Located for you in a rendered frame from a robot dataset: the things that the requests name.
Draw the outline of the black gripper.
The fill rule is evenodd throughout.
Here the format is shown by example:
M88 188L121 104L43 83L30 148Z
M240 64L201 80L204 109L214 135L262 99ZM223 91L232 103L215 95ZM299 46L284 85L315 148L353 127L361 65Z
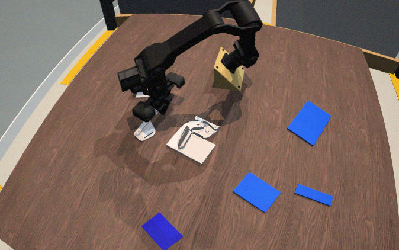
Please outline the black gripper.
M169 72L165 79L159 84L145 83L147 86L147 95L150 97L147 101L140 101L133 109L133 116L149 122L155 116L155 110L162 115L165 114L174 94L170 93L174 85L182 88L185 84L185 78L173 72Z

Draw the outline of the blue flat bar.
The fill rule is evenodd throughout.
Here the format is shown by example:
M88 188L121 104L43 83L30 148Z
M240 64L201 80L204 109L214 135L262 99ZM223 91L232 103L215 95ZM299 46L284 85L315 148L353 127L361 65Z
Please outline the blue flat bar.
M295 190L295 194L300 195L302 197L309 198L311 200L314 200L316 202L331 206L332 205L332 199L333 197L331 195L322 193L320 191L316 191L314 189L311 189L309 187L303 186L301 184L297 185L297 188Z

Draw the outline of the blue flat rectangular plate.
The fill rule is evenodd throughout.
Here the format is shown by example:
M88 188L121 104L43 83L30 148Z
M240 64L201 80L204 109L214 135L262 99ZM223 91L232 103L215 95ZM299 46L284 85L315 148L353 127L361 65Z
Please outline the blue flat rectangular plate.
M308 100L287 129L314 146L330 118L330 114Z
M250 172L233 192L264 213L281 193Z
M141 226L149 236L161 247L167 250L183 236L159 212Z

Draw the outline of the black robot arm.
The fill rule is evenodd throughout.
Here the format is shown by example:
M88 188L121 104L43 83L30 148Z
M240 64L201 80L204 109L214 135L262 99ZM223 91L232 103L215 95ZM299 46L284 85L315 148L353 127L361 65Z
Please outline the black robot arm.
M225 24L220 14L230 10L236 25ZM255 47L255 33L261 29L262 20L250 1L228 1L219 9L209 10L200 19L185 27L168 40L153 43L134 58L135 66L118 72L122 92L147 95L147 86L159 84L165 79L165 71L174 64L177 56L207 37L218 33L239 36L234 41L235 50L225 53L221 63L232 73L243 65L253 66L259 53Z

